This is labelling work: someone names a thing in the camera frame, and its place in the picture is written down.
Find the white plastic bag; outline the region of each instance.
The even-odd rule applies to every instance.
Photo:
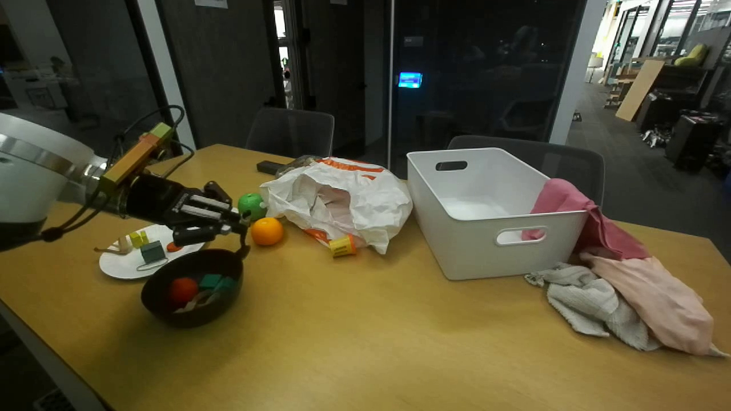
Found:
[[[357,238],[382,255],[414,210],[405,181],[384,166],[342,157],[290,169],[261,191],[266,215],[290,220],[321,245]]]

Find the white plastic basket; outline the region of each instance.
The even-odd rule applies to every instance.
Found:
[[[584,210],[531,215],[549,176],[503,149],[407,154],[415,220],[448,278],[525,274],[566,261]]]

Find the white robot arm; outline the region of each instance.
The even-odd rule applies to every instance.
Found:
[[[76,215],[41,231],[51,205],[68,185],[84,191],[83,210],[166,225],[180,245],[212,239],[224,231],[242,233],[240,215],[230,212],[230,199],[215,184],[190,189],[145,172],[149,161],[164,152],[169,140],[170,128],[160,123],[107,164],[61,133],[0,114],[0,251],[32,239],[53,242],[77,229]]]

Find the pink towel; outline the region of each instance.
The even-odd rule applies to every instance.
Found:
[[[576,242],[576,253],[591,251],[608,258],[647,258],[642,245],[605,220],[599,205],[578,191],[569,181],[552,178],[543,185],[531,212],[584,210],[587,225]]]
[[[712,344],[712,317],[694,290],[671,277],[633,236],[602,218],[599,205],[569,181],[549,181],[531,209],[531,212],[554,210],[587,212],[574,251],[597,277],[622,292],[660,344],[687,354],[723,356]]]

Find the red fruit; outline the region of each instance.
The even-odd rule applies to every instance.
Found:
[[[166,242],[164,247],[169,253],[180,251],[183,247],[178,247],[175,242]]]
[[[190,277],[174,278],[169,285],[169,302],[178,308],[198,294],[198,282]]]

